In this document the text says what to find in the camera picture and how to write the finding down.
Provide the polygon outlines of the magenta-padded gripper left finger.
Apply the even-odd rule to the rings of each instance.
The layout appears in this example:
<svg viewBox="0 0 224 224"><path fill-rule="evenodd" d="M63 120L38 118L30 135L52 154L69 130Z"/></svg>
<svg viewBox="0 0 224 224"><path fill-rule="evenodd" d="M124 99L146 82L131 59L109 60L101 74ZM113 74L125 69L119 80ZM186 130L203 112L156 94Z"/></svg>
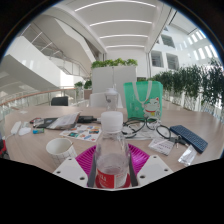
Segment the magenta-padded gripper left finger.
<svg viewBox="0 0 224 224"><path fill-rule="evenodd" d="M66 158L53 174L81 187L93 187L96 178L95 149L92 146L76 158Z"/></svg>

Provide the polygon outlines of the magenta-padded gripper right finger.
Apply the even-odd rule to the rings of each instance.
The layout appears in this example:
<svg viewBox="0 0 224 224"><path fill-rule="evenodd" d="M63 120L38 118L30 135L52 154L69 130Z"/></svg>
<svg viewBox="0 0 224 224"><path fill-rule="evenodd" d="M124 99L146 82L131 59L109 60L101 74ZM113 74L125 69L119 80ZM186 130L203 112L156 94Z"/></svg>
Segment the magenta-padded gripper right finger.
<svg viewBox="0 0 224 224"><path fill-rule="evenodd" d="M145 186L173 173L158 155L148 155L134 145L129 145L129 150L129 173L133 187Z"/></svg>

